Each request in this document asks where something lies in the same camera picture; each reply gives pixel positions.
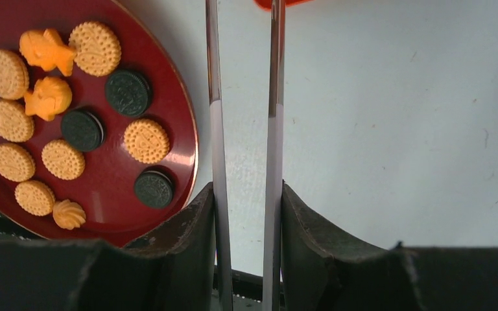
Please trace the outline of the metal tongs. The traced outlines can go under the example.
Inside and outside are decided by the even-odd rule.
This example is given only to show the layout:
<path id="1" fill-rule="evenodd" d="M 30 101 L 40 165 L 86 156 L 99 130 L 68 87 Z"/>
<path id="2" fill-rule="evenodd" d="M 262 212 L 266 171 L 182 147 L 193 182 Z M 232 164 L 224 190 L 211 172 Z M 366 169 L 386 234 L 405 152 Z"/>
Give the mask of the metal tongs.
<path id="1" fill-rule="evenodd" d="M 271 2 L 263 297 L 261 300 L 263 310 L 279 310 L 280 306 L 285 9 L 284 1 Z M 218 3 L 216 1 L 206 1 L 206 45 L 219 301 L 222 310 L 232 310 L 233 285 L 220 79 Z"/>

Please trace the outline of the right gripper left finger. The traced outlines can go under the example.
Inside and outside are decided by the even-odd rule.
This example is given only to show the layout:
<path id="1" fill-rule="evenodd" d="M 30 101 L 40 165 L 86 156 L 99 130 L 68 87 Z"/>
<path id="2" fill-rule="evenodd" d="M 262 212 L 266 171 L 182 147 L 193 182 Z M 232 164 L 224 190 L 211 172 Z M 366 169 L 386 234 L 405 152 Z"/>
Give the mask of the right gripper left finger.
<path id="1" fill-rule="evenodd" d="M 0 310 L 209 310 L 213 186 L 157 228 L 102 240 L 0 240 Z"/>

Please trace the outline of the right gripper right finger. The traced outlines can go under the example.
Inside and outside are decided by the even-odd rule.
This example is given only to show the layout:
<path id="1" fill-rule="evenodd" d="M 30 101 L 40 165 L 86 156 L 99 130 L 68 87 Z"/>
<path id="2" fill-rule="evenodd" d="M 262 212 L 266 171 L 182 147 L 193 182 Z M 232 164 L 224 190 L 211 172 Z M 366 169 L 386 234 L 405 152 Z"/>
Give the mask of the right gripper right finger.
<path id="1" fill-rule="evenodd" d="M 283 186 L 287 310 L 498 310 L 498 247 L 369 244 Z"/>

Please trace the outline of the black sandwich cookie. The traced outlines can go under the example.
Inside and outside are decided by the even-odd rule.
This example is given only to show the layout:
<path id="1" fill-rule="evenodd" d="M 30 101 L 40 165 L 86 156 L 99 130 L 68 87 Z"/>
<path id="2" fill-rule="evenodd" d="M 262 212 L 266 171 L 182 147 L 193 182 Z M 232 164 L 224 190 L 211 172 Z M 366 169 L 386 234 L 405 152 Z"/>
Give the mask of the black sandwich cookie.
<path id="1" fill-rule="evenodd" d="M 60 129 L 62 137 L 81 152 L 98 149 L 105 138 L 103 123 L 86 109 L 74 109 L 64 114 Z"/>
<path id="2" fill-rule="evenodd" d="M 174 185 L 164 173 L 146 170 L 136 178 L 134 193 L 147 207 L 164 209 L 174 198 Z"/>
<path id="3" fill-rule="evenodd" d="M 138 117 L 144 114 L 152 102 L 152 88 L 145 75 L 133 69 L 112 72 L 104 86 L 108 104 L 119 114 Z"/>

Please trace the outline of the dark red round plate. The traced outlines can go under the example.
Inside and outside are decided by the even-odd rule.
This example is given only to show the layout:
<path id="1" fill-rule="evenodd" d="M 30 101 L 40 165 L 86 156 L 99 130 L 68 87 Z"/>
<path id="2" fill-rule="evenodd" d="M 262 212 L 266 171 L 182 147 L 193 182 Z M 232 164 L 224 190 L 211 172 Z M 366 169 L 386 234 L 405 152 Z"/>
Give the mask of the dark red round plate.
<path id="1" fill-rule="evenodd" d="M 20 226 L 45 238 L 103 238 L 123 246 L 177 213 L 189 201 L 198 166 L 198 135 L 193 107 L 184 81 L 160 41 L 118 1 L 0 1 L 0 49 L 16 51 L 21 34 L 32 29 L 56 29 L 63 39 L 85 21 L 100 21 L 119 38 L 121 67 L 142 73 L 152 90 L 145 117 L 157 121 L 169 136 L 171 151 L 155 165 L 134 160 L 123 143 L 131 118 L 112 109 L 104 95 L 105 78 L 79 69 L 67 78 L 73 90 L 72 108 L 86 108 L 102 122 L 104 142 L 85 155 L 86 168 L 77 179 L 54 177 L 43 165 L 42 148 L 62 136 L 60 117 L 35 120 L 34 136 L 24 147 L 36 162 L 35 178 L 59 200 L 79 203 L 87 215 L 79 229 L 59 228 L 50 216 L 26 213 L 16 202 L 16 184 L 0 176 L 0 212 Z M 135 195 L 134 183 L 142 171 L 165 173 L 174 186 L 174 198 L 164 209 L 152 209 Z"/>

